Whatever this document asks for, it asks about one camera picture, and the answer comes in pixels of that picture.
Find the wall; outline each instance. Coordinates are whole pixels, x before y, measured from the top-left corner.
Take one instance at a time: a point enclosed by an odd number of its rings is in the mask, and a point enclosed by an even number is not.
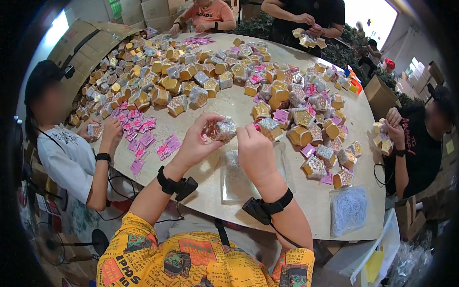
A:
[[[443,59],[429,36],[418,29],[405,14],[398,15],[386,43],[380,49],[384,58],[395,62],[395,72],[405,71],[413,57],[425,66],[435,61],[442,69]]]

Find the open cardboard box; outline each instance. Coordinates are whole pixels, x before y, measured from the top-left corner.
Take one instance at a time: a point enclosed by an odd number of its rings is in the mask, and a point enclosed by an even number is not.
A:
[[[395,213],[400,234],[405,235],[409,241],[412,240],[425,223],[422,212],[416,215],[416,196],[395,203]]]
[[[90,23],[76,20],[48,56],[59,67],[74,66],[75,74],[61,82],[66,89],[64,121],[72,103],[89,74],[121,41],[142,29],[116,23]]]

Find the plastic wrap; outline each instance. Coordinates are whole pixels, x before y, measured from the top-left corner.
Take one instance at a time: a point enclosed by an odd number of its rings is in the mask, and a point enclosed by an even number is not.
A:
[[[365,225],[367,199],[363,186],[340,188],[330,192],[331,237],[340,237]]]
[[[290,170],[290,164],[285,155],[285,143],[274,144],[274,155],[276,166],[282,178],[289,186],[291,192],[295,193],[294,180]],[[243,204],[250,197],[260,199],[256,187],[239,166],[238,151],[228,151],[222,154],[221,164],[221,190],[222,204]]]

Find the black wrist band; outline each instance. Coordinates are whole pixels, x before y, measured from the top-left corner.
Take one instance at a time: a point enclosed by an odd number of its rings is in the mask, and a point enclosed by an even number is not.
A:
[[[110,155],[108,153],[99,153],[98,155],[95,156],[95,161],[98,160],[106,160],[107,162],[110,162]]]

